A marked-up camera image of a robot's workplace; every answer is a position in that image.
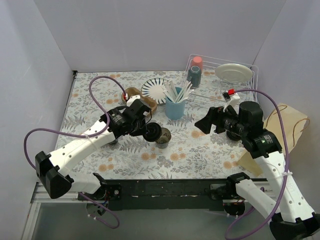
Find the dark paper coffee cup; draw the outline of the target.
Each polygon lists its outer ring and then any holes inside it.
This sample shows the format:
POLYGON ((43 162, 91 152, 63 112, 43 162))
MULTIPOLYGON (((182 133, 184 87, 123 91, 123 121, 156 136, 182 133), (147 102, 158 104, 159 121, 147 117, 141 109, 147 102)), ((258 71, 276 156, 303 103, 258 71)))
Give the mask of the dark paper coffee cup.
POLYGON ((161 136, 155 141, 155 144, 159 149, 165 149, 168 147, 171 138, 171 132, 167 128, 162 127, 161 136))

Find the black coffee cup lid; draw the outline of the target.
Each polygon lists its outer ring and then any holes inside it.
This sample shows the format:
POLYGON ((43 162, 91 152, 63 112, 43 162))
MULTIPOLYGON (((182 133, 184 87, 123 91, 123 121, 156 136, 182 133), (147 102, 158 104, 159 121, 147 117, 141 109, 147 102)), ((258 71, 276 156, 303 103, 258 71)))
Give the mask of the black coffee cup lid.
POLYGON ((151 122, 146 125, 146 133, 143 135, 143 138, 147 142, 155 142, 162 135, 162 128, 156 122, 151 122))

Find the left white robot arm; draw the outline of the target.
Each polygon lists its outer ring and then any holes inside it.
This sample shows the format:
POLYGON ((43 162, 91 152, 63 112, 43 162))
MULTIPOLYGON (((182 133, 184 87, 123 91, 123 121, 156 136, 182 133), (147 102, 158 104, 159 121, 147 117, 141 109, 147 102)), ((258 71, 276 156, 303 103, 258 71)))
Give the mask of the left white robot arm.
POLYGON ((106 196, 104 179, 97 173, 87 176, 72 174, 72 169, 98 148, 116 141, 119 137, 142 136, 155 142, 161 136, 161 126, 146 121, 151 108, 141 99, 129 106, 119 106, 103 114, 79 138, 50 153, 43 151, 35 156, 36 175, 51 199, 62 197, 69 191, 85 192, 95 200, 106 196))

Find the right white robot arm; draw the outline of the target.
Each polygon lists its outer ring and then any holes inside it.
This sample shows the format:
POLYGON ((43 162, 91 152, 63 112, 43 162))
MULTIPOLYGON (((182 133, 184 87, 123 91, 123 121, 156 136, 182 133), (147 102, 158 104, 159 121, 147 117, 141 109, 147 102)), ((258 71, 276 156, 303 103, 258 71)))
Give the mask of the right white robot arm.
POLYGON ((240 138, 244 148, 261 167, 273 193, 274 201, 260 190, 245 173, 227 177, 226 192, 232 199, 247 200, 267 221, 277 240, 301 240, 320 230, 320 216, 308 204, 292 175, 285 170, 285 155, 277 137, 264 128, 263 111, 253 101, 245 101, 236 112, 232 106, 211 107, 194 124, 204 134, 212 126, 215 133, 227 132, 240 138))

